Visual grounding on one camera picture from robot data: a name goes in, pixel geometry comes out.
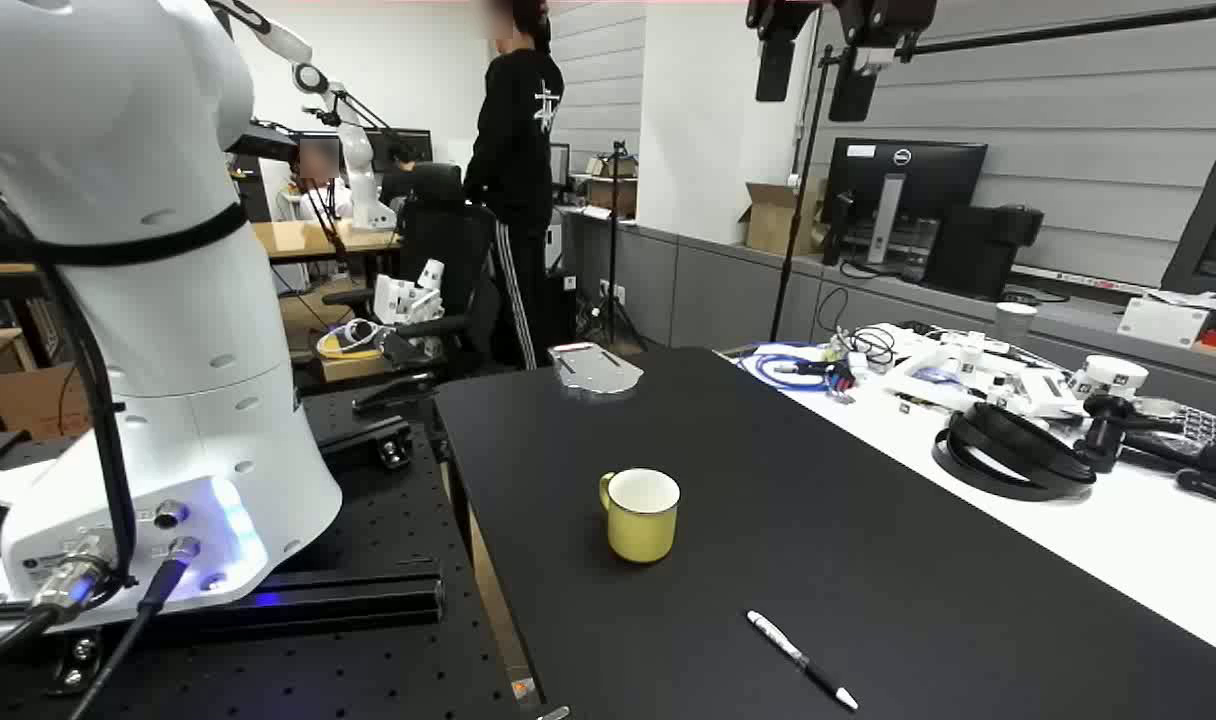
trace office chair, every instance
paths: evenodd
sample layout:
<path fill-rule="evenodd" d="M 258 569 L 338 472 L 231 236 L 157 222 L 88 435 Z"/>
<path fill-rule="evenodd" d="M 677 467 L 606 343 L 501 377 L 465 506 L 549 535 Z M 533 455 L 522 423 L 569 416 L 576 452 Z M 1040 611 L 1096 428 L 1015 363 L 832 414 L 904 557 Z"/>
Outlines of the office chair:
<path fill-rule="evenodd" d="M 485 265 L 497 234 L 497 219 L 483 206 L 467 206 L 461 189 L 461 168 L 428 163 L 412 173 L 413 192 L 401 210 L 399 277 L 416 281 L 426 260 L 444 264 L 439 296 L 444 316 L 424 324 L 401 325 L 379 342 L 396 378 L 388 387 L 355 401 L 356 411 L 376 409 L 410 392 L 460 378 L 492 360 L 489 351 L 497 322 L 499 293 Z M 348 305 L 358 317 L 375 320 L 371 288 L 330 293 L 325 305 Z M 443 353 L 428 358 L 412 347 L 415 338 L 438 337 Z"/>

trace black table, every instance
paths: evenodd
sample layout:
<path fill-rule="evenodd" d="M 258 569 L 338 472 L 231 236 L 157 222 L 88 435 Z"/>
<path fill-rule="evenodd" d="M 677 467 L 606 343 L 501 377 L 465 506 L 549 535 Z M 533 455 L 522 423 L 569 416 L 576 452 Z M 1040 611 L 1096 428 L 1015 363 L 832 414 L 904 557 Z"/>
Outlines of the black table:
<path fill-rule="evenodd" d="M 579 720 L 846 716 L 755 609 L 865 719 L 1216 718 L 1211 646 L 710 351 L 631 361 L 620 401 L 548 370 L 437 400 L 546 701 Z M 653 566 L 613 555 L 596 496 L 631 466 L 682 491 Z"/>
<path fill-rule="evenodd" d="M 348 432 L 342 392 L 304 401 L 319 437 Z M 452 523 L 439 465 L 421 424 L 413 462 L 390 476 L 376 463 L 334 469 L 344 505 L 332 528 L 289 561 L 347 570 L 392 570 L 392 562 L 429 556 L 441 566 L 445 601 L 438 624 L 355 632 L 315 632 L 257 641 L 142 647 L 106 687 L 97 718 L 210 720 L 225 718 L 468 720 L 519 718 L 503 674 L 474 573 Z M 6 465 L 60 455 L 62 441 L 27 443 Z M 64 719 L 69 701 L 41 687 L 50 657 L 0 665 L 0 719 Z"/>

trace connector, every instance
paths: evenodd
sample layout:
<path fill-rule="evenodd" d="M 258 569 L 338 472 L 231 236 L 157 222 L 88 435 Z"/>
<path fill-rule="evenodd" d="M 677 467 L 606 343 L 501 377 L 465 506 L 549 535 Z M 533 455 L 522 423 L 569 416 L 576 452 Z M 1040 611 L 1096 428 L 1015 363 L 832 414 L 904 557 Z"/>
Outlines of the connector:
<path fill-rule="evenodd" d="M 30 609 L 55 611 L 56 624 L 69 623 L 88 606 L 92 596 L 101 592 L 118 559 L 114 536 L 109 530 L 88 533 L 58 562 L 35 594 Z"/>

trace wooden desk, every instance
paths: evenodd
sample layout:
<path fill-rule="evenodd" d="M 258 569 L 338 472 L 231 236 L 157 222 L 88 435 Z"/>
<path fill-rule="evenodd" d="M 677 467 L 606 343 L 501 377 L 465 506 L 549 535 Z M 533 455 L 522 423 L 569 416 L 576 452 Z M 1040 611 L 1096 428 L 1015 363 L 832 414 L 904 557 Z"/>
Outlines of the wooden desk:
<path fill-rule="evenodd" d="M 319 223 L 306 223 L 306 220 L 253 223 L 252 232 L 261 241 L 261 247 L 265 247 L 271 263 L 319 260 L 337 255 L 337 249 L 323 236 Z M 347 252 L 384 252 L 399 247 L 398 234 L 355 232 L 349 219 L 338 220 L 337 234 L 342 237 Z"/>

